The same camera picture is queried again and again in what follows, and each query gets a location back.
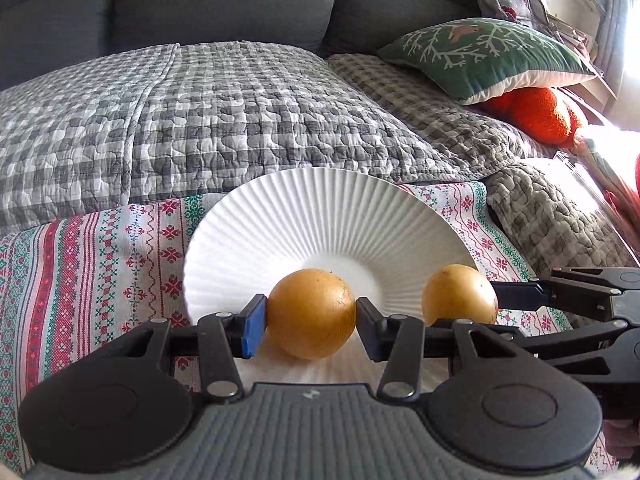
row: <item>plate center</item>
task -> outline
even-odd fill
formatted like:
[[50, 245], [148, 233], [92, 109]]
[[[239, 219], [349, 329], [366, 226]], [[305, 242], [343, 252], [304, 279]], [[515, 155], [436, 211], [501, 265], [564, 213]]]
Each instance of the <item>plate center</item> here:
[[380, 282], [369, 267], [350, 256], [332, 253], [314, 254], [300, 268], [322, 269], [332, 272], [349, 283], [356, 298], [366, 296], [378, 309], [385, 306]]

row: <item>sofa backrest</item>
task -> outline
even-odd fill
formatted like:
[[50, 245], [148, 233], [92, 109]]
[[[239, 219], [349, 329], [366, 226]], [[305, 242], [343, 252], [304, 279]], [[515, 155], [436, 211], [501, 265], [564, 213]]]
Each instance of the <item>sofa backrest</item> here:
[[406, 32], [477, 15], [475, 0], [0, 0], [0, 91], [154, 44], [250, 40], [372, 54]]
[[473, 16], [476, 0], [336, 0], [323, 54], [375, 54], [408, 32]]

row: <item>green pillow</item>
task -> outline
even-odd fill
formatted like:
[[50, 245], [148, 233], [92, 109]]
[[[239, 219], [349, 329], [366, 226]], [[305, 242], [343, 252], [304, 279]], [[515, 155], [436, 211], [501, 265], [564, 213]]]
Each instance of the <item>green pillow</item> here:
[[422, 28], [378, 51], [422, 70], [463, 105], [524, 87], [568, 86], [596, 77], [562, 43], [517, 23], [469, 18]]

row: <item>curtain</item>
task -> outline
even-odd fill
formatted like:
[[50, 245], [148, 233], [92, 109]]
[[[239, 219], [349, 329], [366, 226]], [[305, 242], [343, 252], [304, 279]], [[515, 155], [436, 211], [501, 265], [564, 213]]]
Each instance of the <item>curtain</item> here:
[[616, 95], [620, 92], [625, 70], [626, 18], [636, 0], [608, 0], [607, 13], [596, 36], [598, 57], [594, 63]]

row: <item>ribbed gray surface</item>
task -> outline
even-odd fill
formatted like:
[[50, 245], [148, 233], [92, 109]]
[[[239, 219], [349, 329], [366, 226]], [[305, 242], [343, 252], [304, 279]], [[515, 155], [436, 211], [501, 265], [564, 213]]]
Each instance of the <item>ribbed gray surface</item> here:
[[[320, 394], [310, 394], [312, 390]], [[39, 465], [27, 478], [495, 480], [504, 477], [479, 470], [446, 453], [415, 412], [377, 402], [364, 386], [260, 384], [251, 397], [239, 404], [209, 407], [187, 439], [146, 465], [90, 476]], [[591, 476], [580, 468], [572, 468], [564, 474], [538, 478], [581, 480]]]

